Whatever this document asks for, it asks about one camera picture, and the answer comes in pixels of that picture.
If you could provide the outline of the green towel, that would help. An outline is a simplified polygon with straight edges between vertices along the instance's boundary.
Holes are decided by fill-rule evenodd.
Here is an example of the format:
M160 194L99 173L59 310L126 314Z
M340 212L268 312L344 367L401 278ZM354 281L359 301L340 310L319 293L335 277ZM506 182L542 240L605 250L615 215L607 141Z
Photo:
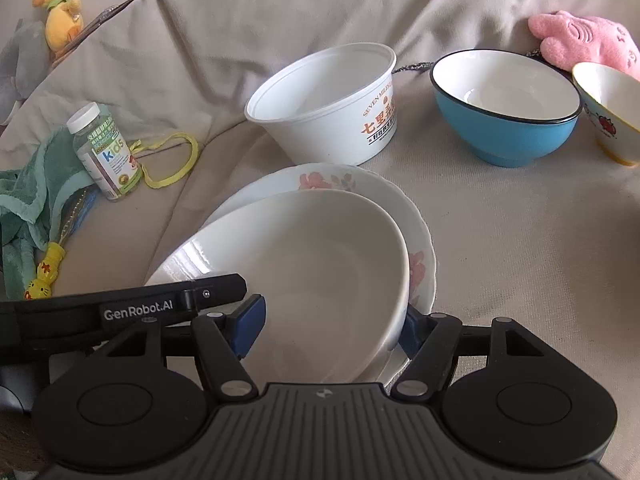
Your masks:
M36 277L36 252L60 239L63 214L94 182L66 128L52 132L20 169L1 173L1 274L9 300L21 300Z

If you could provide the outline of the grey plush toy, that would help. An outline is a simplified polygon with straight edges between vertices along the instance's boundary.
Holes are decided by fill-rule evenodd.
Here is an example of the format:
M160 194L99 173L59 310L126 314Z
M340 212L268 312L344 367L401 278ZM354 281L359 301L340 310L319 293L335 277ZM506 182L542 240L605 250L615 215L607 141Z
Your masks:
M1 51L1 125L6 126L47 77L50 49L43 22L19 21Z

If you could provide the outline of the kids vitamin bottle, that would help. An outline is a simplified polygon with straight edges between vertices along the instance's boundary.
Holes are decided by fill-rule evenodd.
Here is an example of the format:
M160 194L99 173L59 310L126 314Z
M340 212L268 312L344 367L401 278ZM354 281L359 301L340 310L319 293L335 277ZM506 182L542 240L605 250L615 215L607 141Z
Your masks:
M108 200L120 200L139 183L141 167L105 106L86 104L66 128L82 166Z

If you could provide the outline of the floral white shallow bowl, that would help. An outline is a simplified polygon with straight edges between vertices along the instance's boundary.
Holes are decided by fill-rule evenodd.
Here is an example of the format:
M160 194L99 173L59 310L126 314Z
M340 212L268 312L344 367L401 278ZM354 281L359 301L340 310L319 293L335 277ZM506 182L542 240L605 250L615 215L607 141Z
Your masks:
M309 164L265 176L226 200L198 242L208 266L242 275L267 301L248 352L255 382L389 384L407 366L409 308L436 295L431 232L378 174Z

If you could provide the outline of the yellow cat toy stick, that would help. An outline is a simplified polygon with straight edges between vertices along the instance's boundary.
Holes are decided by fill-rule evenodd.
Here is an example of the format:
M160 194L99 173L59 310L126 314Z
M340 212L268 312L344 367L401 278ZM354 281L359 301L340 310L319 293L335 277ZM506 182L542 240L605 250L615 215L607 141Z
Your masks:
M66 255L62 245L50 242L44 256L36 267L36 277L29 282L24 293L26 300L49 298L52 286L58 278L60 265Z

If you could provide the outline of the white bowl yellow rim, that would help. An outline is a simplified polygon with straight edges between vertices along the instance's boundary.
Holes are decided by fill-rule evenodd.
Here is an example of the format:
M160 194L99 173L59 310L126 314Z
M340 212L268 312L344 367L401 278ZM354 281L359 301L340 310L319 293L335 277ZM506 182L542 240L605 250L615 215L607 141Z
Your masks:
M596 128L602 152L626 167L639 165L639 81L597 63L582 62L572 69L582 105Z

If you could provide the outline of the large white ceramic bowl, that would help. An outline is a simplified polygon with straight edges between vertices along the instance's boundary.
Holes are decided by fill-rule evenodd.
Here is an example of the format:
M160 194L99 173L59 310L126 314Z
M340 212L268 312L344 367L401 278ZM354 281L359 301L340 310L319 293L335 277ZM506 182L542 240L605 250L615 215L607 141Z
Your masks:
M266 300L242 364L268 382L375 382L408 307L409 263L394 219L337 190L273 195L225 214L151 275L164 284L237 273Z

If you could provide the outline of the pink plush toy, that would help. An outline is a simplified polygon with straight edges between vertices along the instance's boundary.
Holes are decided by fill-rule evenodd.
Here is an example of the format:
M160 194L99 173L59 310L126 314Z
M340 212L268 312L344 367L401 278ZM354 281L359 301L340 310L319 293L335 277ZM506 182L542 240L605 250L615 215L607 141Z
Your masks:
M527 25L540 40L541 56L560 70L570 72L576 64L590 62L639 79L639 48L620 23L558 11L533 15Z

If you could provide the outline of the blue enamel bowl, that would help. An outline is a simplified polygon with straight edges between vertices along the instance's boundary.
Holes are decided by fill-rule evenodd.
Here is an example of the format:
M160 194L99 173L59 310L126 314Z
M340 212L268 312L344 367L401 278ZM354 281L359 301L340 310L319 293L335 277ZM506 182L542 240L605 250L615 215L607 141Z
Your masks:
M565 76L525 55L470 49L431 68L436 104L471 151L491 165L516 168L556 151L582 111Z

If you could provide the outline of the white plastic takeaway bowl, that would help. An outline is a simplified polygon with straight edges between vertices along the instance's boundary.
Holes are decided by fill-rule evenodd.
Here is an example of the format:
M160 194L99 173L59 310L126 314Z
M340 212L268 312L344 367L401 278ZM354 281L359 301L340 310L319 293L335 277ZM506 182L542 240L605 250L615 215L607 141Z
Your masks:
M385 44L357 42L307 55L266 80L245 105L296 165L361 165L386 148L398 126Z

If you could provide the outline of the yellow duck plush toy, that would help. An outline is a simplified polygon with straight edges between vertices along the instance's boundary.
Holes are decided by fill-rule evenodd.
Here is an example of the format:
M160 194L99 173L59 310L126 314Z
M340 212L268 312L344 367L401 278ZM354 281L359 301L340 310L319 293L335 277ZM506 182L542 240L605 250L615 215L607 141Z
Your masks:
M47 10L44 36L54 55L59 55L84 29L81 0L32 0L32 6Z

